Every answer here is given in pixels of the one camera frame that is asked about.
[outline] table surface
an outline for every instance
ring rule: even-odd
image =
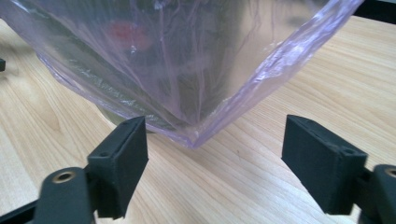
[[[0,57],[0,214],[35,200],[58,169],[114,129],[60,85],[3,21]],[[115,223],[353,223],[324,215],[280,159],[287,114],[310,118],[396,164],[396,26],[352,17],[289,83],[201,148],[148,135],[149,162],[125,219]]]

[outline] plastic bag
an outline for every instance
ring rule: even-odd
[[[361,0],[0,0],[69,89],[198,147],[290,79]]]

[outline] translucent plastic bag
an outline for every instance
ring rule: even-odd
[[[198,147],[290,79],[361,0],[0,0],[69,89]]]

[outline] wood grain surface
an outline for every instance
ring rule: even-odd
[[[114,129],[58,84],[0,21],[0,215],[33,201],[41,181]],[[201,148],[148,135],[149,162],[125,219],[114,223],[353,223],[324,215],[280,159],[285,119],[313,119],[396,164],[396,26],[351,18],[298,75]],[[110,223],[110,220],[99,220]]]

